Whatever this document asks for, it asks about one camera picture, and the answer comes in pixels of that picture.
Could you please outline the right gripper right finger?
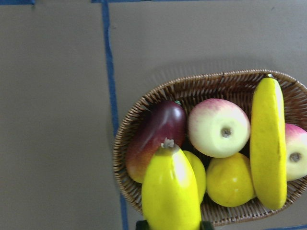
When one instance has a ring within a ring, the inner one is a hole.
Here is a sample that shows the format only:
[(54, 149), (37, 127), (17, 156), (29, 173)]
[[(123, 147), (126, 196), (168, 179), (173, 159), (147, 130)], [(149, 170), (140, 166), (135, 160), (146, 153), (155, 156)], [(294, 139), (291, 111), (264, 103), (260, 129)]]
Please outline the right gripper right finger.
[(209, 221), (202, 221), (200, 230), (213, 230), (213, 225)]

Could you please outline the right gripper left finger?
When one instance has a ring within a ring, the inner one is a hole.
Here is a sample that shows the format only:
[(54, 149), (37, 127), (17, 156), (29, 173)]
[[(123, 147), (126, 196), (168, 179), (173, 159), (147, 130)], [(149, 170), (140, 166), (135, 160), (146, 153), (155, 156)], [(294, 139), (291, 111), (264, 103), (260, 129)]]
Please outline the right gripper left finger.
[(149, 224), (146, 220), (139, 220), (136, 222), (136, 230), (149, 230)]

